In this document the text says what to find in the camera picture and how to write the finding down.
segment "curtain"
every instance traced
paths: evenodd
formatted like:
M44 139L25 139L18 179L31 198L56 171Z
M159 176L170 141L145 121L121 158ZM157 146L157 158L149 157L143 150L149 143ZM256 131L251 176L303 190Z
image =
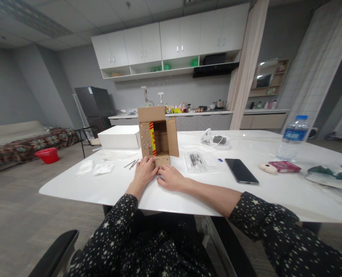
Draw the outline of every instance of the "curtain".
M267 8L269 0L258 0L249 11L247 27L240 56L240 65L231 80L229 88L230 110L233 110L230 130L239 130L241 120L244 115L245 106L252 87L254 72L257 65L259 49L263 35L264 24L266 22Z
M278 107L291 109L285 126L297 115L313 126L341 59L342 0L332 0L314 12L279 95Z

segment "green cloth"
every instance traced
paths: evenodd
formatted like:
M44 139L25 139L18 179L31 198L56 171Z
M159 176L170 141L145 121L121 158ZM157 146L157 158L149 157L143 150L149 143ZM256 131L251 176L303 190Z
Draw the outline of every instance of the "green cloth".
M321 165L318 167L312 167L308 169L308 172L317 172L335 177L337 180L342 180L342 172L338 175L334 175L330 169L323 168Z

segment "computer mouse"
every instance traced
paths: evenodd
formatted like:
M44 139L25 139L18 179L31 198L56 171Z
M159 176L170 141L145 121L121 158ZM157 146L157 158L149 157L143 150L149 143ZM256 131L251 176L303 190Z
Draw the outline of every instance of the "computer mouse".
M262 163L259 165L259 168L271 174L274 174L277 172L277 168L270 164Z

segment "gray carpet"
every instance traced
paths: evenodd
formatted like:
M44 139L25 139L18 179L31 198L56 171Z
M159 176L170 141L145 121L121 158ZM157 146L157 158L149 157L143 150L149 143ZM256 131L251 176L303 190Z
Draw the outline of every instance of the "gray carpet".
M91 150L86 147L87 155L92 154ZM29 275L48 247L65 231L78 229L80 235L75 246L83 248L103 220L100 205L38 193L47 181L83 159L80 144L59 151L59 156L61 160L51 165L37 160L0 172L0 277ZM261 243L253 243L233 229L258 276L275 276ZM342 251L342 224L324 224L320 237ZM209 254L219 267L217 254L212 250Z

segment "refrigerator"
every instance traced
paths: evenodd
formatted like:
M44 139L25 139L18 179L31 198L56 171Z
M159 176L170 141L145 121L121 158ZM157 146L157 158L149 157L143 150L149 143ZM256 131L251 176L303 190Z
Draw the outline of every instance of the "refrigerator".
M108 117L116 115L116 111L107 90L96 87L80 87L75 88L75 92L89 126L110 128L111 123ZM97 133L93 132L95 138L98 137Z

